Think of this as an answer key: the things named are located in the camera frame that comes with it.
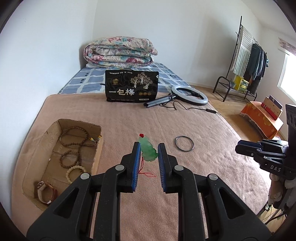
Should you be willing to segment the boxes on orange table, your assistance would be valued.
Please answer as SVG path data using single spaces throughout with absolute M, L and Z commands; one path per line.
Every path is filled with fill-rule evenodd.
M 261 103 L 267 113 L 274 119 L 277 120 L 282 114 L 282 108 L 279 108 L 275 102 L 273 102 L 269 97 L 265 97 L 264 101 Z

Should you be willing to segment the striped hanging towel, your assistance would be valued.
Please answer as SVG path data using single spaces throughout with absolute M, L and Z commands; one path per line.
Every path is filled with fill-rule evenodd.
M 248 30 L 241 26 L 239 35 L 238 35 L 238 43 L 234 54 L 234 59 L 232 61 L 232 65 L 230 70 L 240 77 L 243 77 L 248 61 L 252 51 L 252 45 L 254 44 L 254 38 L 248 32 Z

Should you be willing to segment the red strap wristwatch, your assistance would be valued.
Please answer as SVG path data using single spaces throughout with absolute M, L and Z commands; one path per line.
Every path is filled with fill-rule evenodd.
M 58 191 L 51 184 L 40 181 L 37 184 L 37 197 L 43 204 L 50 205 L 58 196 Z

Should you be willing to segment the folded floral quilt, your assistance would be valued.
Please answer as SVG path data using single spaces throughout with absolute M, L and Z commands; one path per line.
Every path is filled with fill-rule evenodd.
M 157 49 L 149 39 L 137 37 L 102 37 L 89 43 L 84 59 L 94 66 L 141 68 L 151 65 Z

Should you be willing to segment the black clothes rack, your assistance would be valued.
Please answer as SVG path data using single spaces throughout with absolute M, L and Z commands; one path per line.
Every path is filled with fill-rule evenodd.
M 240 20 L 231 63 L 225 76 L 218 77 L 213 93 L 225 102 L 231 97 L 247 101 L 257 99 L 257 90 L 269 65 L 267 52 Z

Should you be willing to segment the yellow box on rack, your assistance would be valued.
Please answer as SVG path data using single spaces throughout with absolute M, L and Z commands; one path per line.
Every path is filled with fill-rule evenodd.
M 247 91 L 249 82 L 246 81 L 244 78 L 236 75 L 236 77 L 234 78 L 234 84 L 235 84 L 234 86 L 235 90 L 245 93 Z

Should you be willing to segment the blue checkered bed sheet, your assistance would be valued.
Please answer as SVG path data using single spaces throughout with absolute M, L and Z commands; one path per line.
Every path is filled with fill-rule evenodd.
M 154 63 L 137 71 L 154 71 L 159 73 L 158 92 L 168 93 L 174 85 L 189 86 L 178 75 L 162 63 Z M 59 91 L 60 94 L 104 93 L 106 68 L 91 68 L 86 65 Z

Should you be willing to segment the orange cloth covered table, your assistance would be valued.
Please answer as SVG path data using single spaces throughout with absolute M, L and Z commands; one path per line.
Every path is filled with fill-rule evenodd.
M 254 123 L 261 135 L 267 139 L 273 139 L 283 126 L 283 121 L 280 118 L 274 120 L 258 101 L 248 102 L 240 114 Z

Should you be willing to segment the dark hanging clothes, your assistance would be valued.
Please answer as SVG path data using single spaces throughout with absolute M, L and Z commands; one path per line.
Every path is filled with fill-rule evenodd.
M 256 94 L 268 64 L 269 60 L 267 53 L 260 47 L 259 44 L 254 43 L 252 45 L 248 65 L 243 76 L 244 80 L 248 81 L 247 91 L 251 94 Z

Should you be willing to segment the dark blue bangle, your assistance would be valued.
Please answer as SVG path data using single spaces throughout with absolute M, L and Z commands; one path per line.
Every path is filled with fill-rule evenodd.
M 176 148 L 182 152 L 190 152 L 195 147 L 193 140 L 187 136 L 178 136 L 174 142 Z

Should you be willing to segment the black snack bag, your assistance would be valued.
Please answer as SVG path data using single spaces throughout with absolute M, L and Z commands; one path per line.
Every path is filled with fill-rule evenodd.
M 149 102 L 158 94 L 159 73 L 131 69 L 105 72 L 105 95 L 108 102 Z

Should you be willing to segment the open cardboard box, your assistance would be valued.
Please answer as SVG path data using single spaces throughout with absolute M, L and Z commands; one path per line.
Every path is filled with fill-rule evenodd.
M 38 142 L 23 179 L 24 195 L 38 209 L 49 205 L 37 197 L 37 184 L 45 181 L 60 195 L 83 172 L 96 174 L 103 147 L 101 126 L 78 120 L 59 119 Z

